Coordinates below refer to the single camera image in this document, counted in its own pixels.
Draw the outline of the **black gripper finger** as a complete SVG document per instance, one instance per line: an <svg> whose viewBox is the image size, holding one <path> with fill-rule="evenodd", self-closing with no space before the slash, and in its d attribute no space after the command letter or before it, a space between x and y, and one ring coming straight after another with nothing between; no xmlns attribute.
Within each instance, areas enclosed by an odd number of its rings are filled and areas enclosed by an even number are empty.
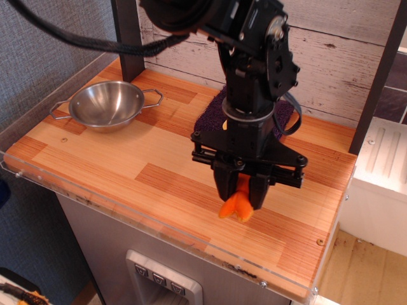
<svg viewBox="0 0 407 305"><path fill-rule="evenodd" d="M254 210L262 207L269 187L269 175L257 175L249 179L249 201Z"/></svg>
<svg viewBox="0 0 407 305"><path fill-rule="evenodd" d="M213 162L214 180L219 197L222 200L227 200L236 191L238 174L243 168L243 165L238 166L235 162L227 163L220 160Z"/></svg>

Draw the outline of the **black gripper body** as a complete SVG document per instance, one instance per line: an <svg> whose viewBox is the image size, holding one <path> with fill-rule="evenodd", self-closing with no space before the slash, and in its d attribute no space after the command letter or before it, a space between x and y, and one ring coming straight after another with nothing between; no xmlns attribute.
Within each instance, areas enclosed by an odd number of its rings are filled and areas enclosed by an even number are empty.
<svg viewBox="0 0 407 305"><path fill-rule="evenodd" d="M240 173L269 175L270 184L300 188L308 160L271 135L272 115L257 120L227 118L227 130L194 132L193 160L209 165L215 160L243 165Z"/></svg>

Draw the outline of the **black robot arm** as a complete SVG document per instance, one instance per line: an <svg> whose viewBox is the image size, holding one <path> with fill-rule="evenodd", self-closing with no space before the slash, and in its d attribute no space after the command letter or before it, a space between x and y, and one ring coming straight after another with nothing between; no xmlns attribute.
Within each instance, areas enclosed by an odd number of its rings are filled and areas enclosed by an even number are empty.
<svg viewBox="0 0 407 305"><path fill-rule="evenodd" d="M249 178L249 203L260 209L274 184L300 187L307 159L277 140L276 103L290 94L299 67L289 51L289 26L278 1L141 1L151 22L176 36L201 32L217 43L226 76L227 128L196 131L193 159L210 165L219 196L230 199L238 177Z"/></svg>

